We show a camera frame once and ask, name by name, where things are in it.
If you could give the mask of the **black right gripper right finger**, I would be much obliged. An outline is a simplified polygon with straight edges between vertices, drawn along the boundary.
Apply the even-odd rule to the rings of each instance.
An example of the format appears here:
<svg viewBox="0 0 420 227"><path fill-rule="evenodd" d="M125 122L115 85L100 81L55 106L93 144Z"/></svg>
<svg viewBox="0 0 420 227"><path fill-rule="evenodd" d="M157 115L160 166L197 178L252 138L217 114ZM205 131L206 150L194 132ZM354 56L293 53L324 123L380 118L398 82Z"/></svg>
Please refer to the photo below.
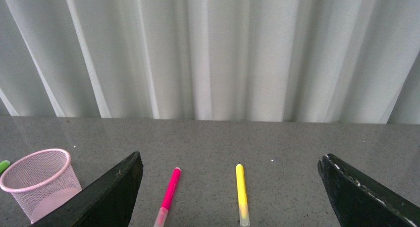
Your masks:
<svg viewBox="0 0 420 227"><path fill-rule="evenodd" d="M330 204L342 227L418 227L418 206L341 160L317 163Z"/></svg>

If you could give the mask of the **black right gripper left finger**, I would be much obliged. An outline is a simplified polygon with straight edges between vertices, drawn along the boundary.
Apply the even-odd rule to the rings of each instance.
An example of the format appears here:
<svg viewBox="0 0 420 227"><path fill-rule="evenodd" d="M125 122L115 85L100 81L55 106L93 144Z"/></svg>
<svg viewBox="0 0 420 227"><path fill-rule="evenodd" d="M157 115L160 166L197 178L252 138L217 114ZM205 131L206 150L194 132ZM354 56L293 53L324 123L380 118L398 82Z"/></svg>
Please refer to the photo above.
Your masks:
<svg viewBox="0 0 420 227"><path fill-rule="evenodd" d="M143 176L135 151L69 201L33 223L34 227L127 227Z"/></svg>

